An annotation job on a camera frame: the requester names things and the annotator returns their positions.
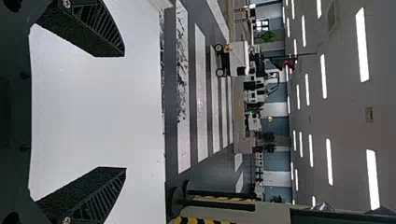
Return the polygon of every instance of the fluorescent light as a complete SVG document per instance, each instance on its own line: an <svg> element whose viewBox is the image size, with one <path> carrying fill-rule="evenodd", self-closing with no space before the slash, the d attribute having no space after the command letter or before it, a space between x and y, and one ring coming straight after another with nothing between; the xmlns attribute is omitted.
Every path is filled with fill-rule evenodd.
<svg viewBox="0 0 396 224"><path fill-rule="evenodd" d="M332 186L332 142L330 139L326 139L327 149L327 174L329 178L329 184Z"/></svg>
<svg viewBox="0 0 396 224"><path fill-rule="evenodd" d="M290 97L288 96L288 112L290 114Z"/></svg>
<svg viewBox="0 0 396 224"><path fill-rule="evenodd" d="M293 164L293 162L291 162L290 163L290 170L291 170L291 180L294 180L294 173L293 173L293 170L294 170L294 164Z"/></svg>
<svg viewBox="0 0 396 224"><path fill-rule="evenodd" d="M356 14L356 29L358 34L359 67L361 70L361 82L370 79L369 61L367 55L366 22L364 19L364 7Z"/></svg>
<svg viewBox="0 0 396 224"><path fill-rule="evenodd" d="M296 90L297 90L297 109L300 109L300 85L297 84Z"/></svg>
<svg viewBox="0 0 396 224"><path fill-rule="evenodd" d="M311 167L314 167L314 151L312 149L312 134L308 135L309 142L309 162L311 163Z"/></svg>
<svg viewBox="0 0 396 224"><path fill-rule="evenodd" d="M291 16L295 19L294 0L291 0Z"/></svg>
<svg viewBox="0 0 396 224"><path fill-rule="evenodd" d="M311 101L309 99L309 78L308 78L308 74L305 74L305 96L306 96L306 105L310 105Z"/></svg>
<svg viewBox="0 0 396 224"><path fill-rule="evenodd" d="M288 27L288 37L290 37L290 20L289 20L289 18L286 19L286 26Z"/></svg>
<svg viewBox="0 0 396 224"><path fill-rule="evenodd" d="M321 0L317 0L318 19L321 17Z"/></svg>
<svg viewBox="0 0 396 224"><path fill-rule="evenodd" d="M312 196L312 206L316 206L317 205L317 198L315 196Z"/></svg>
<svg viewBox="0 0 396 224"><path fill-rule="evenodd" d="M295 170L295 176L296 176L296 191L298 191L298 170Z"/></svg>
<svg viewBox="0 0 396 224"><path fill-rule="evenodd" d="M300 157L303 157L303 134L300 132Z"/></svg>
<svg viewBox="0 0 396 224"><path fill-rule="evenodd" d="M379 189L378 189L378 177L376 173L376 157L375 152L367 149L367 172L369 176L369 190L370 190L370 204L371 209L377 209L380 206L379 203Z"/></svg>
<svg viewBox="0 0 396 224"><path fill-rule="evenodd" d="M283 24L285 24L285 7L282 7Z"/></svg>
<svg viewBox="0 0 396 224"><path fill-rule="evenodd" d="M294 56L297 57L297 40L294 39Z"/></svg>
<svg viewBox="0 0 396 224"><path fill-rule="evenodd" d="M296 131L293 131L293 144L294 144L294 151L297 151L297 142L296 142Z"/></svg>
<svg viewBox="0 0 396 224"><path fill-rule="evenodd" d="M301 17L301 29L303 30L303 46L306 47L305 16Z"/></svg>
<svg viewBox="0 0 396 224"><path fill-rule="evenodd" d="M324 54L320 56L320 70L322 74L322 93L323 99L327 99L327 80L326 80L326 59Z"/></svg>
<svg viewBox="0 0 396 224"><path fill-rule="evenodd" d="M289 81L289 66L286 64L285 65L285 69L286 69L286 81Z"/></svg>

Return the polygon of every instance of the white wall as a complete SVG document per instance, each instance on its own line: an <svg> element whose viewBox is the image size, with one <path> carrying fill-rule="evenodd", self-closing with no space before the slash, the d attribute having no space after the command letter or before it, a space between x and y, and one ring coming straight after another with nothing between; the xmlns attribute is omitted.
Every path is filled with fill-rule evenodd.
<svg viewBox="0 0 396 224"><path fill-rule="evenodd" d="M282 4L272 4L265 7L256 7L257 19L271 19L282 17Z"/></svg>
<svg viewBox="0 0 396 224"><path fill-rule="evenodd" d="M262 114L262 118L271 117L287 117L288 116L288 103L270 103L264 104L262 106L262 110L260 112Z"/></svg>
<svg viewBox="0 0 396 224"><path fill-rule="evenodd" d="M304 208L282 203L256 202L256 212L234 211L226 209L211 209L187 207L183 209L183 217L199 217L216 221L229 221L246 224L290 224L290 209Z"/></svg>
<svg viewBox="0 0 396 224"><path fill-rule="evenodd" d="M290 85L290 99L295 103L295 85L300 84L302 110L290 115L290 129L313 134L314 164L309 157L298 159L293 152L294 166L299 168L301 190L298 203L311 204L327 201L338 209L370 209L367 164L365 150L376 151L379 195L382 205L396 210L394 189L394 158L396 150L396 104L394 95L394 38L392 27L396 20L393 0L349 0L340 3L340 26L332 35L327 33L327 7L323 2L323 15L318 20L316 1L300 1L296 5L296 20L291 21L291 39L287 39L287 53L292 53L292 39L297 38L299 52L318 49L326 53L328 98L323 100L319 68L319 55L304 57L298 63ZM360 81L355 15L366 7L365 19L371 80ZM301 15L305 14L307 48L303 49ZM304 74L309 73L311 106L305 103ZM374 122L366 123L364 109L374 107ZM325 139L332 140L334 185L327 180ZM307 135L304 145L308 146Z"/></svg>
<svg viewBox="0 0 396 224"><path fill-rule="evenodd" d="M285 48L285 41L276 41L260 44L262 51L279 50Z"/></svg>
<svg viewBox="0 0 396 224"><path fill-rule="evenodd" d="M290 172L264 171L264 186L291 188Z"/></svg>
<svg viewBox="0 0 396 224"><path fill-rule="evenodd" d="M37 200L97 166L127 167L106 223L164 223L158 12L149 1L105 2L125 42L124 58L93 58L32 28L30 191Z"/></svg>

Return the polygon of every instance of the hazard stripe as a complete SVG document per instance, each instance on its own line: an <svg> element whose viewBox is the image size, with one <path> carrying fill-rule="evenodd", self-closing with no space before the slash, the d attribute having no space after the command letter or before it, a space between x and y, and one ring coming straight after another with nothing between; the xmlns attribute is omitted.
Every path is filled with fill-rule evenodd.
<svg viewBox="0 0 396 224"><path fill-rule="evenodd" d="M196 217L177 217L173 224L236 224L228 221L215 221L211 219L202 219Z"/></svg>
<svg viewBox="0 0 396 224"><path fill-rule="evenodd" d="M209 199L209 200L231 201L231 202L240 202L240 203L253 203L253 202L256 202L255 199L213 197L213 196L200 196L200 195L196 195L194 199Z"/></svg>

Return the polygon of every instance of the floor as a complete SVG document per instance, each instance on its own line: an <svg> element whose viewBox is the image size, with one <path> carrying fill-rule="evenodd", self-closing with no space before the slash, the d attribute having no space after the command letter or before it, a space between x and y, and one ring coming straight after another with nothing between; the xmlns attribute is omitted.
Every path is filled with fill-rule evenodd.
<svg viewBox="0 0 396 224"><path fill-rule="evenodd" d="M211 47L227 42L224 19L213 13L226 9L214 0L172 3L162 16L166 195L187 179L198 189L246 190L243 157L233 154L232 89L239 82L215 76Z"/></svg>

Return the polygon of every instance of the gray floor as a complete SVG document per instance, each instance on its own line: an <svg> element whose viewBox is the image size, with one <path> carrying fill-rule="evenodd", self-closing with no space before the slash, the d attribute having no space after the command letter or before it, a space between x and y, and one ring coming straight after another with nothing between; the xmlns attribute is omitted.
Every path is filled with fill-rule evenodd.
<svg viewBox="0 0 396 224"><path fill-rule="evenodd" d="M212 119L212 73L210 48L216 43L225 43L225 38L206 2L206 0L187 1L181 3L188 11L188 67L189 67L189 105L190 105L190 141L191 141L191 168L179 173L178 171L178 148L177 148L177 123L180 122L178 116L179 103L177 97L179 92L177 80L177 9L175 7L166 9L164 12L164 51L163 51L163 105L165 123L165 158L166 158L166 195L174 187L180 187L187 179L193 181L198 189L230 191L235 192L235 184L245 165L235 171L235 161L233 154L233 144L223 145L223 132L228 134L230 139L230 127L223 130L221 121L222 113L219 113L219 141L221 151L214 154L213 151L213 119ZM196 118L197 111L197 90L196 90L196 47L195 47L195 25L197 25L205 36L205 60L206 60L206 105L207 105L207 145L208 157L198 162L198 125ZM219 109L222 108L221 85L219 80Z"/></svg>

